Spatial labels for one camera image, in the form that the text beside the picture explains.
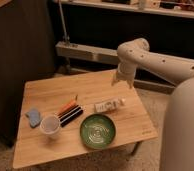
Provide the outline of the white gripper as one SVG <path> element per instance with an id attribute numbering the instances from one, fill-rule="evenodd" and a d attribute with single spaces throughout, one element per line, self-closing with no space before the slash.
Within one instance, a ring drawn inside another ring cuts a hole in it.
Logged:
<path id="1" fill-rule="evenodd" d="M 114 86 L 119 81 L 126 81 L 129 88 L 133 87 L 136 74 L 136 66 L 134 64 L 119 63 L 111 85 Z"/>

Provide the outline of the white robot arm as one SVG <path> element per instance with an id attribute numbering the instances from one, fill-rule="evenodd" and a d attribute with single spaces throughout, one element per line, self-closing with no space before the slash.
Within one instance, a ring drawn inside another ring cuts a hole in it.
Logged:
<path id="1" fill-rule="evenodd" d="M 153 53 L 144 38 L 117 48 L 115 83 L 134 82 L 138 67 L 175 86 L 164 116 L 159 171 L 194 171 L 194 60 Z"/>

